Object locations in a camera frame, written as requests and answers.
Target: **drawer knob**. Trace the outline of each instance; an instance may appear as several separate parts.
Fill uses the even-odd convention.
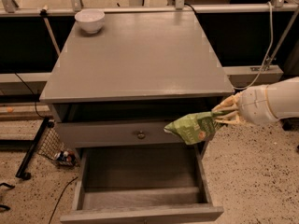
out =
[[[138,139],[144,139],[146,135],[143,133],[143,131],[139,131],[137,134]]]

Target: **white bowl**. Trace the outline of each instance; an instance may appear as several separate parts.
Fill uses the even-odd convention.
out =
[[[86,33],[95,34],[105,23],[105,13],[100,9],[84,9],[75,15],[75,19]]]

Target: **gray tabletop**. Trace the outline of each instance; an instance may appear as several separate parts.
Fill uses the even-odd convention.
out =
[[[233,87],[189,11],[106,14],[88,35],[75,23],[40,100],[73,103],[225,96]]]

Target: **desk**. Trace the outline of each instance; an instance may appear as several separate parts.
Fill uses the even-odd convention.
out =
[[[75,24],[40,97],[82,158],[62,222],[216,219],[198,147],[164,125],[232,92],[192,12],[106,14],[96,35]]]

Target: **green chip bag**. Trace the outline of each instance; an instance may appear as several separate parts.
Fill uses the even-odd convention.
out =
[[[164,127],[164,131],[178,135],[186,145],[194,145],[214,134],[223,124],[214,120],[222,112],[202,112],[186,115]]]

